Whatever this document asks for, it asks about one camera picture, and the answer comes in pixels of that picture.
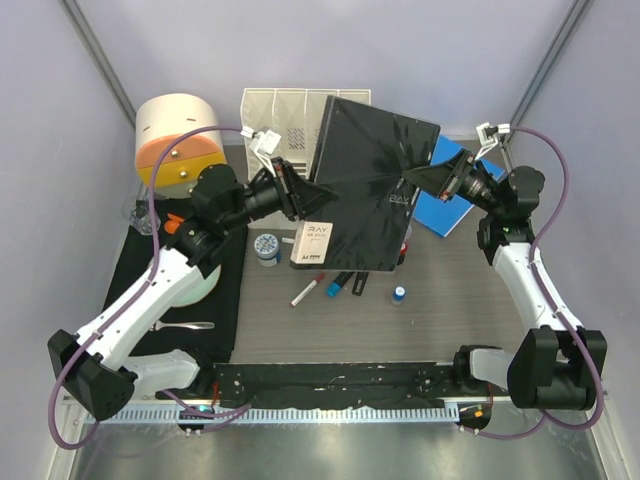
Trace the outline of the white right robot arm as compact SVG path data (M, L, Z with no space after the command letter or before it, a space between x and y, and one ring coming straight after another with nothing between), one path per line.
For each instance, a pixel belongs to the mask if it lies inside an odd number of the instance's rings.
M490 383L525 409L584 411L597 406L607 342L601 332L582 325L546 272L530 221L544 175L520 166L495 180L461 150L441 164L408 169L402 177L441 201L459 196L485 211L478 247L507 286L526 329L514 353L461 348L462 363L451 371L455 389L472 395Z

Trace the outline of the blue plastic folder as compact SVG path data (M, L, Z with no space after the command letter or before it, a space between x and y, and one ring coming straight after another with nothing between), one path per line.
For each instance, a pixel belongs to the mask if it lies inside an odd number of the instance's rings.
M437 165L450 159L463 146L444 135L440 135L432 156L432 164ZM473 204L459 195L443 202L421 191L413 212L413 219L439 237L446 238L474 208Z

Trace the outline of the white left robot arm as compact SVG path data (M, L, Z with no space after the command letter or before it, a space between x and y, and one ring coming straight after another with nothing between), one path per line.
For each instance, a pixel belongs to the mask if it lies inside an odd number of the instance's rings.
M218 268L233 231L277 211L304 220L337 197L281 158L248 184L226 164L205 168L191 193L192 215L155 249L148 270L89 324L49 339L57 385L97 421L113 417L136 396L162 390L205 397L213 385L211 363L193 348L144 357L133 357L132 350L180 297Z

